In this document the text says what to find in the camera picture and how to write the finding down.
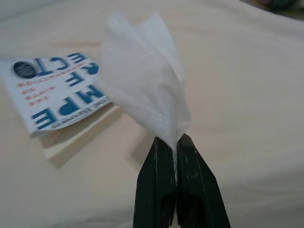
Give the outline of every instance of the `black clip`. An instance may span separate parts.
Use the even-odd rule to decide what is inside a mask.
[[[175,202],[181,228],[230,228],[216,178],[186,134],[177,155],[176,189],[172,150],[154,139],[137,179],[133,228],[168,228]]]

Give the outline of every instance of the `bed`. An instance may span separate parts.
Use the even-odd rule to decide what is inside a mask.
[[[231,227],[304,227],[304,23],[237,0],[67,0],[1,21],[1,58],[98,61],[114,10],[135,24],[158,11],[170,29],[187,74],[187,134]],[[0,227],[132,227],[153,135],[123,114],[57,169],[3,82],[0,105]]]

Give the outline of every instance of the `tissue paper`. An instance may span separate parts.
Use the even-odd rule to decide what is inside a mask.
[[[181,62],[159,14],[138,27],[120,13],[110,17],[95,83],[176,153],[177,141],[189,127],[190,112]]]

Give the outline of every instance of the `blurry object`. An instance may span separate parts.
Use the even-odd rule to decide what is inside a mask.
[[[276,15],[280,15],[283,17],[288,17],[291,19],[302,20],[304,21],[304,0],[295,0],[295,4],[283,9],[274,9],[266,6],[270,1],[263,1],[263,0],[240,0],[243,3],[248,5],[257,7],[261,10],[271,12]]]
[[[294,6],[297,0],[258,0],[260,4],[272,10],[285,10]]]

